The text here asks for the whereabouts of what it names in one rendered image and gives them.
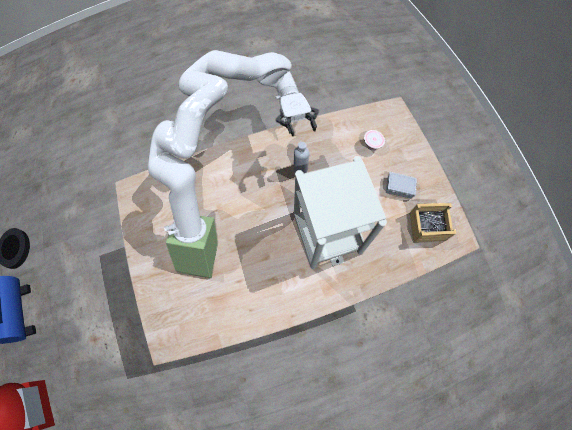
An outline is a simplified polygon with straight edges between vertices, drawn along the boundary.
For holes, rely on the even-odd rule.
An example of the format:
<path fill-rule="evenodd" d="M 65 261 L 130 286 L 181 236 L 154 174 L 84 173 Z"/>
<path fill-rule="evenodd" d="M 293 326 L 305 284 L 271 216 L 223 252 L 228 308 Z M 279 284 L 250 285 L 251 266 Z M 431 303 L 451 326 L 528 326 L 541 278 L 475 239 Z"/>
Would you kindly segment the grey shelving unit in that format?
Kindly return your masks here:
<path fill-rule="evenodd" d="M 311 269 L 326 260 L 332 266 L 344 263 L 342 255 L 355 251 L 363 254 L 387 223 L 359 156 L 305 174 L 296 171 L 294 217 Z M 371 229 L 364 241 L 361 233 Z"/>

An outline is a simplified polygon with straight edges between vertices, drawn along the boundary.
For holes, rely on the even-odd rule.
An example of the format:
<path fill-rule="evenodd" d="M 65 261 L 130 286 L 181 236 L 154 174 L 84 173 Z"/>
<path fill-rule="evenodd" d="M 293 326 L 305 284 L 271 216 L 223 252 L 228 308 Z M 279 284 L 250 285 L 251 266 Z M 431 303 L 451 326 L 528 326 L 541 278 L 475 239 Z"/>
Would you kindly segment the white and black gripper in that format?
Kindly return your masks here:
<path fill-rule="evenodd" d="M 317 124 L 315 119 L 319 113 L 319 109 L 310 107 L 302 93 L 291 91 L 284 94 L 280 98 L 280 105 L 282 105 L 282 113 L 276 118 L 276 122 L 285 126 L 292 137 L 294 137 L 294 130 L 290 123 L 294 121 L 308 119 L 313 131 L 316 131 Z M 310 112 L 314 112 L 314 114 L 312 115 Z M 281 120 L 282 118 L 284 118 L 284 121 Z"/>

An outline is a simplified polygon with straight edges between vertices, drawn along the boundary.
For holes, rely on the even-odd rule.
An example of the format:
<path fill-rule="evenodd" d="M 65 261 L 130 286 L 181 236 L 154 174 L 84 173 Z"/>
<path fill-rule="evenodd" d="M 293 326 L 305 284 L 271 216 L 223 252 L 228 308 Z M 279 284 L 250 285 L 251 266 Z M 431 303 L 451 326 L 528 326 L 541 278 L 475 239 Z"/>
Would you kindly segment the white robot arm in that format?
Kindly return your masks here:
<path fill-rule="evenodd" d="M 280 99 L 291 91 L 299 93 L 290 69 L 290 61 L 277 53 L 250 58 L 214 50 L 182 74 L 179 89 L 190 97 L 180 105 L 175 122 L 163 121 L 156 127 L 148 160 L 151 177 L 171 190 L 169 202 L 174 223 L 164 227 L 165 232 L 173 229 L 169 235 L 174 234 L 180 242 L 193 243 L 206 233 L 205 221 L 199 220 L 195 170 L 170 154 L 187 159 L 195 153 L 205 114 L 228 90 L 227 82 L 220 77 L 245 81 L 257 79 L 260 84 L 275 87 L 279 93 L 276 99 Z"/>

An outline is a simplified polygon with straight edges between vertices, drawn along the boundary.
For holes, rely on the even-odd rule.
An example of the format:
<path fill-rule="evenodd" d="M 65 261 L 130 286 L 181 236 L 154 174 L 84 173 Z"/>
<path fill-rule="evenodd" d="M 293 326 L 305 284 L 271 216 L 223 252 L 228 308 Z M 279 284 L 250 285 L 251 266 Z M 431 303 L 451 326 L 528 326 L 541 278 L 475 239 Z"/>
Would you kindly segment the wooden crate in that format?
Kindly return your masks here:
<path fill-rule="evenodd" d="M 453 230 L 452 227 L 449 210 L 451 207 L 451 203 L 417 204 L 410 212 L 413 240 L 416 243 L 447 241 L 449 238 L 454 236 L 456 234 L 456 229 Z M 423 214 L 423 212 L 425 214 Z M 421 226 L 419 225 L 419 217 Z M 452 232 L 432 232 L 436 230 Z"/>

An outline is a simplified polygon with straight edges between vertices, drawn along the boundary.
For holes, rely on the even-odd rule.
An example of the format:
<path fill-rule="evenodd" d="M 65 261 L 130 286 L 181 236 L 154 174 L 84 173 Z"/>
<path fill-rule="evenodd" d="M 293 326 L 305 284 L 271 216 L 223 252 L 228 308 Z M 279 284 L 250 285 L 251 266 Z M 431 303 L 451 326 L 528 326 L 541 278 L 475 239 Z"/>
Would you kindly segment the white paper cup with pink band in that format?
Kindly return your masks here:
<path fill-rule="evenodd" d="M 380 148 L 385 143 L 384 136 L 380 132 L 375 130 L 370 130 L 366 132 L 364 140 L 367 143 L 366 144 L 367 148 L 371 151 L 377 150 L 375 148 Z"/>

